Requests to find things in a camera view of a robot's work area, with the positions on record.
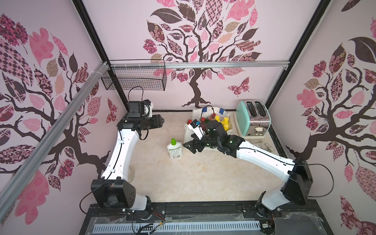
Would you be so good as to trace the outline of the white canvas Doraemon shopping bag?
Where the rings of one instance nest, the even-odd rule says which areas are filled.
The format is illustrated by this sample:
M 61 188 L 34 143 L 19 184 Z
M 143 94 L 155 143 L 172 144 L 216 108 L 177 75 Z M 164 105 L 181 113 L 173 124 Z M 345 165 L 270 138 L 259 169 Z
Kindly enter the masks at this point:
M 227 120 L 227 124 L 229 125 L 228 129 L 226 129 L 226 132 L 228 134 L 231 134 L 232 130 L 235 127 L 231 112 L 226 111 L 225 109 L 220 108 L 220 107 L 212 108 L 211 106 L 206 107 L 206 108 L 194 109 L 184 124 L 184 127 L 185 127 L 184 143 L 193 140 L 192 134 L 194 134 L 194 131 L 190 129 L 191 122 L 195 120 L 196 122 L 200 121 L 200 123 L 203 126 L 203 130 L 207 131 L 206 124 L 210 120 L 218 120 L 222 125 L 224 125 L 225 119 Z

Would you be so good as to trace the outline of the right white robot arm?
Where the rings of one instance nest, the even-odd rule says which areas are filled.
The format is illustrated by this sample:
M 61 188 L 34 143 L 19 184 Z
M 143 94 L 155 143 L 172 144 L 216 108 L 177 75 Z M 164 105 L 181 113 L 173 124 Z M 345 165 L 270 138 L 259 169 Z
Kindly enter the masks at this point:
M 192 140 L 183 146 L 193 154 L 202 152 L 206 147 L 217 149 L 225 155 L 251 162 L 282 180 L 279 187 L 260 195 L 255 204 L 255 211 L 259 216 L 267 216 L 288 203 L 300 206 L 307 203 L 313 179 L 306 161 L 272 154 L 240 136 L 229 135 L 216 120 L 202 125 L 195 119 L 187 127 L 193 132 Z

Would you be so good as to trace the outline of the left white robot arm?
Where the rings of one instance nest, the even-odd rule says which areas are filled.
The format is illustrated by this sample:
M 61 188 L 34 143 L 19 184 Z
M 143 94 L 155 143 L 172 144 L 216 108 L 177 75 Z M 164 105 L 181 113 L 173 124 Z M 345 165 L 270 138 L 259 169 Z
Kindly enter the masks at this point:
M 142 131 L 161 128 L 164 119 L 152 113 L 150 100 L 131 101 L 129 110 L 117 124 L 117 141 L 109 164 L 101 177 L 93 180 L 91 191 L 102 208 L 123 208 L 151 211 L 148 196 L 139 195 L 129 183 L 129 166 L 137 141 L 143 141 Z

